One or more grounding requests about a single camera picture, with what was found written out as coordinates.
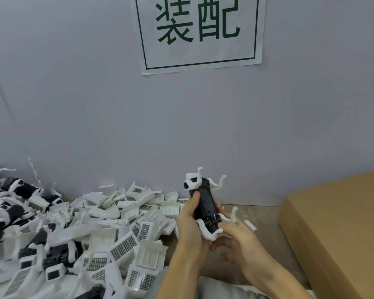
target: pile of plastic parts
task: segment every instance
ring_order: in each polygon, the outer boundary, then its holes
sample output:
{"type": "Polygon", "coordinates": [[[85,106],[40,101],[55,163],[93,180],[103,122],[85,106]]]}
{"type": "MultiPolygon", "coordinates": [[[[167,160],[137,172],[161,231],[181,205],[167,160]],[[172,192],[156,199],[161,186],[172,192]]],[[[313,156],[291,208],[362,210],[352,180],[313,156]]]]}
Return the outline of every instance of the pile of plastic parts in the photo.
{"type": "Polygon", "coordinates": [[[44,195],[22,179],[0,179],[3,298],[142,297],[164,267],[159,237],[175,230],[187,201],[133,183],[69,202],[54,188],[44,195]],[[76,283],[61,286],[69,275],[76,283]]]}

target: sign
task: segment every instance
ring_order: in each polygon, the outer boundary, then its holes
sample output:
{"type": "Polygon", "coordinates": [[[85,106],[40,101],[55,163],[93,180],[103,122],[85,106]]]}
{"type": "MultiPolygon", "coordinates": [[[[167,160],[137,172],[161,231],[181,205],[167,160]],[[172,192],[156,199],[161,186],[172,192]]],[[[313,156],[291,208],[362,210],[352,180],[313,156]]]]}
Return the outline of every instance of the sign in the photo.
{"type": "Polygon", "coordinates": [[[143,75],[260,64],[266,0],[130,0],[143,75]]]}

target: left hand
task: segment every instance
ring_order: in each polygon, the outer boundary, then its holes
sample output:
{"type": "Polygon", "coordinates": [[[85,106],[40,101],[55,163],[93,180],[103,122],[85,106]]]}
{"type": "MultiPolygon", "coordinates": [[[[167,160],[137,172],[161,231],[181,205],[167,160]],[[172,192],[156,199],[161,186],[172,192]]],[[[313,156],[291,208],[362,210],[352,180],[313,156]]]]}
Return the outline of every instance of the left hand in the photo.
{"type": "Polygon", "coordinates": [[[194,219],[194,210],[198,206],[200,193],[194,192],[194,195],[177,216],[177,228],[179,229],[179,242],[176,251],[185,254],[195,266],[200,270],[209,252],[210,241],[203,239],[198,224],[194,219]]]}

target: green border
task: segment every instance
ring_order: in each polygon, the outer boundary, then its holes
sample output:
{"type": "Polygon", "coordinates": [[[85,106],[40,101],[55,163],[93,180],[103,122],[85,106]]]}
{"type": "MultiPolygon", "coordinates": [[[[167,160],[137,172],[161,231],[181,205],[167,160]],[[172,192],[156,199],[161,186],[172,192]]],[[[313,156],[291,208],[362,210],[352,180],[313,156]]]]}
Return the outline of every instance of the green border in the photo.
{"type": "Polygon", "coordinates": [[[141,31],[141,24],[140,24],[140,14],[138,12],[138,5],[137,0],[136,2],[136,9],[137,9],[137,18],[138,18],[138,26],[140,28],[140,37],[141,37],[141,45],[143,47],[143,54],[144,54],[144,62],[145,62],[145,69],[161,69],[161,68],[172,68],[172,67],[184,67],[184,66],[194,66],[194,65],[204,65],[204,64],[215,64],[215,63],[225,63],[225,62],[235,62],[235,61],[244,61],[244,60],[254,60],[256,58],[256,33],[258,30],[258,9],[259,9],[259,0],[256,3],[256,24],[255,24],[255,46],[254,46],[254,57],[253,58],[244,58],[244,59],[235,59],[235,60],[223,60],[223,61],[215,61],[215,62],[203,62],[203,63],[195,63],[195,64],[184,64],[184,65],[173,65],[173,66],[163,66],[163,67],[147,67],[147,59],[145,58],[145,50],[144,50],[144,41],[143,41],[143,33],[141,31]]]}

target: cardboard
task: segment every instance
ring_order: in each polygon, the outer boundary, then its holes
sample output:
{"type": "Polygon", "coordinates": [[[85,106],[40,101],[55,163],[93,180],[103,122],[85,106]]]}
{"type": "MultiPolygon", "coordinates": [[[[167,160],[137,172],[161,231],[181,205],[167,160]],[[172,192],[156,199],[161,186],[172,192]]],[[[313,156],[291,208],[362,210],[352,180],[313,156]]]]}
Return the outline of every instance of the cardboard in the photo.
{"type": "Polygon", "coordinates": [[[279,223],[318,299],[374,299],[374,172],[287,196],[279,223]]]}

